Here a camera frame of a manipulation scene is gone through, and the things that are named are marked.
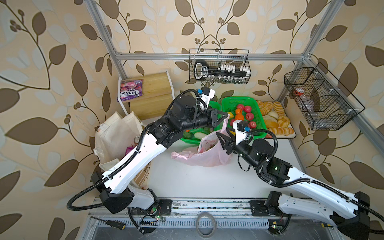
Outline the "pink plastic bag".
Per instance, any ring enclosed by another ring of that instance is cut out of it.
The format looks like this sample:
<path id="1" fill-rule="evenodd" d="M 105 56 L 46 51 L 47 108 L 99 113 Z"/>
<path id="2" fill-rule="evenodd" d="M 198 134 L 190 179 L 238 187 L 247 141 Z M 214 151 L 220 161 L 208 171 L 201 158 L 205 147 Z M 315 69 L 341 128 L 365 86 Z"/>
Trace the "pink plastic bag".
<path id="1" fill-rule="evenodd" d="M 223 122 L 222 129 L 214 131 L 203 137 L 198 148 L 187 148 L 182 152 L 172 152 L 171 159 L 189 166 L 217 167 L 228 165 L 231 161 L 231 154 L 227 154 L 220 144 L 216 133 L 228 136 L 226 129 L 229 121 L 227 117 Z"/>

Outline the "cream floral tote bag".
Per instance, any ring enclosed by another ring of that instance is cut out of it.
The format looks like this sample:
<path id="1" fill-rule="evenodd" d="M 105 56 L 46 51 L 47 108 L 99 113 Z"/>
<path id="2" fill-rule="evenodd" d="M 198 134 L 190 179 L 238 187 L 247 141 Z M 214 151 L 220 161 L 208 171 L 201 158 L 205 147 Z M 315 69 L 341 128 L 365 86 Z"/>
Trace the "cream floral tote bag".
<path id="1" fill-rule="evenodd" d="M 134 112 L 125 117 L 115 112 L 95 133 L 94 154 L 99 159 L 99 167 L 107 171 L 126 156 L 128 147 L 135 145 L 135 138 L 143 131 L 143 124 Z"/>

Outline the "purple lot 100 candy bag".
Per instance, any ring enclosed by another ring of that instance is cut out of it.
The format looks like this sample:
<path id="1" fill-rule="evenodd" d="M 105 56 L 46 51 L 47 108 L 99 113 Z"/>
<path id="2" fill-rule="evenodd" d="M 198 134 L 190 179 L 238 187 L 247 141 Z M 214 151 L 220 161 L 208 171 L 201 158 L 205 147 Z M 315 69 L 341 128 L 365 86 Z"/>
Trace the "purple lot 100 candy bag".
<path id="1" fill-rule="evenodd" d="M 131 145 L 129 147 L 126 148 L 126 151 L 125 151 L 125 155 L 128 155 L 132 150 L 135 149 L 135 146 Z"/>

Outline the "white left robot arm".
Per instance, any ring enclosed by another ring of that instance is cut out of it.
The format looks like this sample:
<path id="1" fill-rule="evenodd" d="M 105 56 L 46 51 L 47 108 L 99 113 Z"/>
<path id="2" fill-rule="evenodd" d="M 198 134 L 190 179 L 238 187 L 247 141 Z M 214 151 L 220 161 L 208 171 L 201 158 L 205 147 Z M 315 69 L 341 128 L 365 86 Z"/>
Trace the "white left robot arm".
<path id="1" fill-rule="evenodd" d="M 151 160 L 180 140 L 185 131 L 204 127 L 214 129 L 227 118 L 226 113 L 210 107 L 209 102 L 214 96 L 214 90 L 203 87 L 186 90 L 175 97 L 164 115 L 143 129 L 135 148 L 103 174 L 93 174 L 93 185 L 72 197 L 67 209 L 85 211 L 105 207 L 116 214 L 126 208 L 153 208 L 156 205 L 154 192 L 133 187 L 131 181 Z M 93 189 L 100 193 L 100 204 L 73 205 Z"/>

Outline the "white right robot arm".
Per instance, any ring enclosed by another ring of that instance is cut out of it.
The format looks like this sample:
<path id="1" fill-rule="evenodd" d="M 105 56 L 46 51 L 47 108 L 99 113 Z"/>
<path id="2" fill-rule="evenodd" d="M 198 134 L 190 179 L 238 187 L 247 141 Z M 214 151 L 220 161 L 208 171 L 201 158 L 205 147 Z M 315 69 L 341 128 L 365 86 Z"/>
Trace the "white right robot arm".
<path id="1" fill-rule="evenodd" d="M 354 240 L 367 240 L 370 234 L 383 235 L 382 230 L 371 229 L 370 215 L 380 220 L 384 217 L 370 208 L 368 195 L 333 188 L 277 158 L 278 139 L 273 132 L 250 129 L 244 122 L 235 121 L 224 134 L 216 135 L 223 150 L 245 160 L 263 182 L 274 188 L 291 188 L 308 197 L 297 199 L 272 191 L 265 202 L 271 215 L 299 215 L 318 220 Z"/>

